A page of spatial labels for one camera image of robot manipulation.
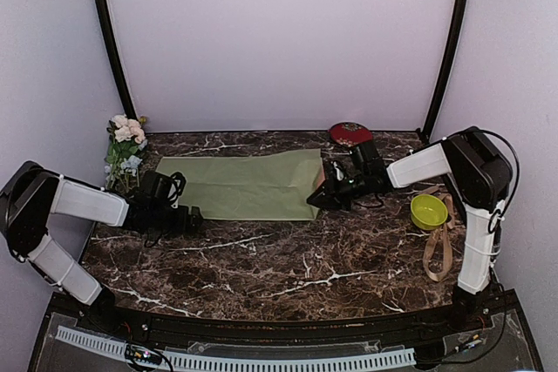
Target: folded cloth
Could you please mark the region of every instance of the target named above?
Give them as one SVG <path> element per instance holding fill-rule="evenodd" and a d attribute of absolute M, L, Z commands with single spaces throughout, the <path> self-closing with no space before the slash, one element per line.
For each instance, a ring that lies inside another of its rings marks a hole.
<path fill-rule="evenodd" d="M 198 206 L 208 220 L 314 220 L 306 203 L 323 177 L 320 150 L 261 157 L 164 157 L 157 172 L 181 172 L 179 204 Z"/>

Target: red round object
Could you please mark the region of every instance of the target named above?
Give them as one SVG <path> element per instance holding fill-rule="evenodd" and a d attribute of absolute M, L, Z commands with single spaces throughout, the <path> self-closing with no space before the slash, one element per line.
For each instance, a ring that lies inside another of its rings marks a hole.
<path fill-rule="evenodd" d="M 330 128 L 331 140 L 339 145 L 354 147 L 365 141 L 373 139 L 368 128 L 356 122 L 341 122 Z"/>

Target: plastic bowl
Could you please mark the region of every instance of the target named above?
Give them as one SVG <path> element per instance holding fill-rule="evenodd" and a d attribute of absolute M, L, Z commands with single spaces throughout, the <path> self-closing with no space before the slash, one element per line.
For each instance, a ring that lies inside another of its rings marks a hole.
<path fill-rule="evenodd" d="M 411 220 L 421 230 L 434 230 L 446 222 L 447 207 L 435 196 L 415 196 L 411 201 Z"/>

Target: marble table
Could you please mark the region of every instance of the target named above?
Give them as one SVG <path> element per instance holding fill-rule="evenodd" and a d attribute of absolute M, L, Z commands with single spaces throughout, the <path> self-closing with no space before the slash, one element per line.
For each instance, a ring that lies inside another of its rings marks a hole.
<path fill-rule="evenodd" d="M 387 163 L 420 147 L 413 132 L 374 132 Z M 349 158 L 326 132 L 153 134 L 144 168 L 163 156 L 251 156 L 321 148 L 324 159 Z M 450 231 L 453 268 L 436 283 L 422 266 L 427 235 L 410 221 L 431 179 L 384 196 L 385 206 L 322 211 L 314 221 L 209 221 L 195 236 L 144 248 L 135 232 L 97 226 L 83 266 L 121 307 L 219 320 L 306 321 L 387 315 L 451 303 L 465 240 Z M 359 202 L 374 205 L 374 197 Z M 441 270 L 438 248 L 432 270 Z"/>

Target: flower bouquet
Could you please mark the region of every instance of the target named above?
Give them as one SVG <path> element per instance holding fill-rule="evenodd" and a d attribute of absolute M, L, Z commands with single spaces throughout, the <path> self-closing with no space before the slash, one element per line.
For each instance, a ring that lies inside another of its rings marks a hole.
<path fill-rule="evenodd" d="M 129 192 L 131 179 L 139 184 L 143 161 L 140 155 L 147 147 L 146 134 L 142 129 L 146 122 L 146 117 L 136 120 L 126 115 L 116 115 L 109 121 L 106 130 L 111 144 L 105 159 L 106 189 L 114 190 L 120 183 L 124 192 Z"/>

